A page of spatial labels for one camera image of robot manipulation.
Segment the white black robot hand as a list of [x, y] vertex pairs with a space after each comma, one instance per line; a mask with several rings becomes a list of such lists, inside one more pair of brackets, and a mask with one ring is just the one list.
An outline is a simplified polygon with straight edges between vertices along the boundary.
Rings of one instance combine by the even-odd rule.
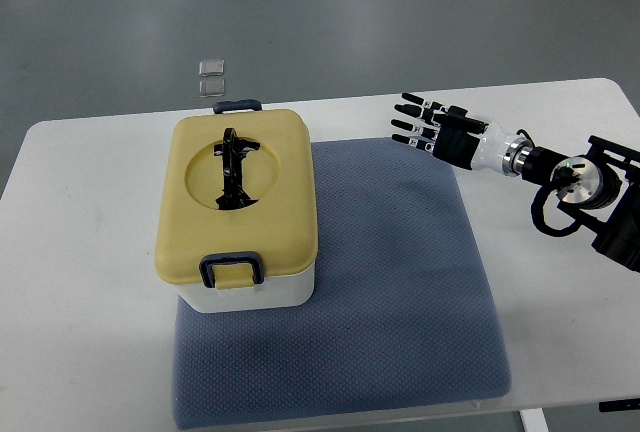
[[461, 169], [515, 174], [516, 152], [527, 144], [523, 136], [506, 133], [496, 121], [455, 105], [444, 106], [411, 93], [404, 93], [402, 99], [394, 109], [418, 122], [393, 119], [391, 125], [401, 130], [392, 135], [394, 141]]

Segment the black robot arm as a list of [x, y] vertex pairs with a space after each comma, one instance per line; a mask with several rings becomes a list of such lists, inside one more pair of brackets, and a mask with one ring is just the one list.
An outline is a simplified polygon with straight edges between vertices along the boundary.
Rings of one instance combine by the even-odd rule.
[[[585, 227], [595, 233], [592, 248], [637, 272], [639, 270], [639, 152], [590, 136], [587, 153], [565, 156], [524, 140], [509, 153], [509, 171], [539, 189], [530, 206], [534, 227], [550, 237], [567, 237]], [[554, 228], [545, 219], [545, 204], [554, 195], [557, 209], [573, 222]]]

